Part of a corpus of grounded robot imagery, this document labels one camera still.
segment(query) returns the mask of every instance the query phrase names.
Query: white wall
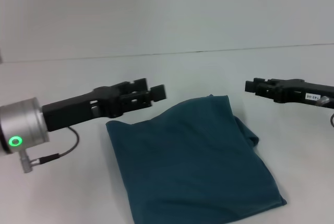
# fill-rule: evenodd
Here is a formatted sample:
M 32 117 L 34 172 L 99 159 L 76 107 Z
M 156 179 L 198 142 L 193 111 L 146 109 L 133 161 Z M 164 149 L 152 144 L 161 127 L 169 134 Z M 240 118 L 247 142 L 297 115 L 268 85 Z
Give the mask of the white wall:
M 6 62 L 334 43 L 333 0 L 0 0 Z
M 334 129 L 331 109 L 276 104 L 244 92 L 246 80 L 304 78 L 332 85 L 334 46 L 223 51 L 4 63 L 0 105 L 37 96 L 47 104 L 98 86 L 146 77 L 165 84 L 168 99 L 119 120 L 150 119 L 186 99 L 229 95 L 233 112 L 259 137 L 258 152 L 288 205 L 238 223 L 332 224 Z M 1 223 L 133 223 L 111 142 L 107 119 L 75 126 L 81 143 L 70 155 L 23 174 L 17 154 L 0 160 Z M 28 150 L 37 158 L 67 150 L 73 134 L 59 130 L 51 142 Z

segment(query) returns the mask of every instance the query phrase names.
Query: teal towel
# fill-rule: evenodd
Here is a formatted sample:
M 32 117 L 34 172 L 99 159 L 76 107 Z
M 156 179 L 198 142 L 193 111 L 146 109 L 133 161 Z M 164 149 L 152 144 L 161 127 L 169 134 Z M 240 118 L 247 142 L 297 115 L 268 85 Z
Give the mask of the teal towel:
M 135 224 L 223 224 L 286 204 L 227 96 L 106 126 Z

